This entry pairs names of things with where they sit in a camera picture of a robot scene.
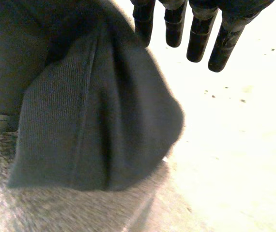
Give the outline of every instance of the white floor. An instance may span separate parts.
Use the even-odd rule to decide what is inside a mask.
[[[115,2],[133,23],[131,2]],[[166,187],[178,197],[160,196],[165,217],[178,219],[153,231],[276,232],[276,1],[246,27],[220,73],[207,68],[220,14],[198,64],[185,57],[190,7],[179,48],[166,45],[163,17],[157,2],[149,49],[186,119],[168,159]]]

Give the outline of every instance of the gray fleece fabric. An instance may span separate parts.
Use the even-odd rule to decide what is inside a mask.
[[[161,165],[122,192],[6,187],[16,133],[0,133],[0,232],[126,232],[165,179]]]

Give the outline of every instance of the dark gray fabric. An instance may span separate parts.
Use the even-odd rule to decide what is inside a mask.
[[[0,0],[0,131],[16,131],[23,92],[43,70],[48,39],[15,0]]]
[[[0,232],[131,232],[167,178],[162,163],[150,178],[122,192],[8,189],[16,136],[0,133]]]
[[[122,190],[144,179],[183,123],[149,54],[108,1],[84,2],[53,30],[50,63],[24,94],[8,186]]]

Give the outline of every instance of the white surface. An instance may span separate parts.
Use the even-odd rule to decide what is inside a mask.
[[[118,4],[133,22],[130,1]],[[185,57],[190,7],[179,48],[166,45],[163,17],[157,2],[149,49],[186,116],[168,160],[175,190],[196,215],[184,220],[200,218],[204,231],[276,232],[276,1],[246,27],[220,73],[207,68],[220,13],[198,64]]]

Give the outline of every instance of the floor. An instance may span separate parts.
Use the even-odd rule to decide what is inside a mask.
[[[115,2],[133,25],[131,2]],[[190,7],[178,48],[166,45],[163,17],[157,2],[148,49],[185,125],[148,231],[276,232],[276,1],[246,27],[220,73],[207,68],[220,14],[200,63],[185,57]]]

